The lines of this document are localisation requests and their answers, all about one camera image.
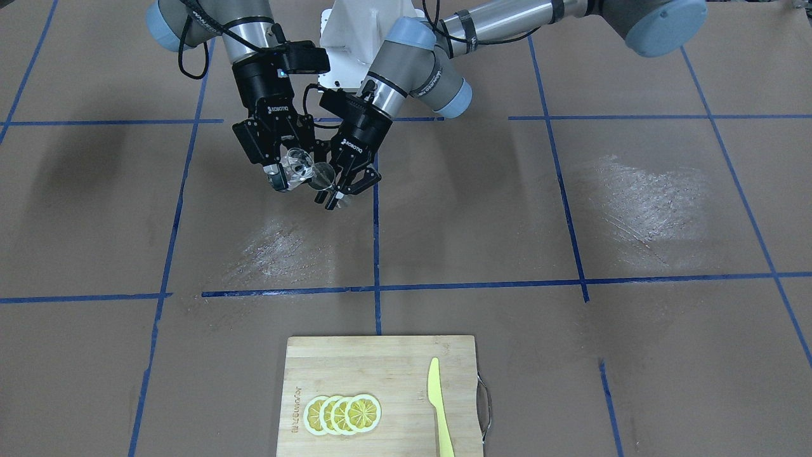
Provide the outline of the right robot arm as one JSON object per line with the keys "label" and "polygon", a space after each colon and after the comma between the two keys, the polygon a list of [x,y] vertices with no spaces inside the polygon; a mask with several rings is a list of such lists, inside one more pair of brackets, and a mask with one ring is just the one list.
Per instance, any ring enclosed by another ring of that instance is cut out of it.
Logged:
{"label": "right robot arm", "polygon": [[315,122],[297,112],[290,76],[323,74],[327,52],[312,41],[290,41],[267,1],[156,1],[145,13],[152,37],[183,57],[221,37],[247,119],[232,129],[247,158],[285,193],[301,184],[325,190],[334,179],[329,145]]}

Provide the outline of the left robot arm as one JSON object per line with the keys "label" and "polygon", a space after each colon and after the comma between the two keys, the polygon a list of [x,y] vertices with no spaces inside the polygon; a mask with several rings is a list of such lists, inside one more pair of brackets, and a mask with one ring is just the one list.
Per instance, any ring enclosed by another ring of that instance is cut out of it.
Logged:
{"label": "left robot arm", "polygon": [[404,102],[414,98],[444,118],[460,116],[473,90],[452,64],[476,50],[513,43],[564,18],[597,15],[638,55],[653,58],[687,43],[707,18],[704,1],[490,1],[447,18],[398,17],[362,75],[324,88],[321,107],[340,119],[327,159],[317,159],[315,202],[334,210],[380,182],[377,151]]}

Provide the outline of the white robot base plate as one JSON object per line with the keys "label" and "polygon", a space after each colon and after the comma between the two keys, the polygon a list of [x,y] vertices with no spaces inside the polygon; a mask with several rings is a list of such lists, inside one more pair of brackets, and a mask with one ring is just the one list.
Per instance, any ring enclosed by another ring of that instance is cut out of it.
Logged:
{"label": "white robot base plate", "polygon": [[319,46],[327,50],[330,70],[318,76],[321,86],[359,89],[395,21],[424,18],[412,1],[336,1],[321,14]]}

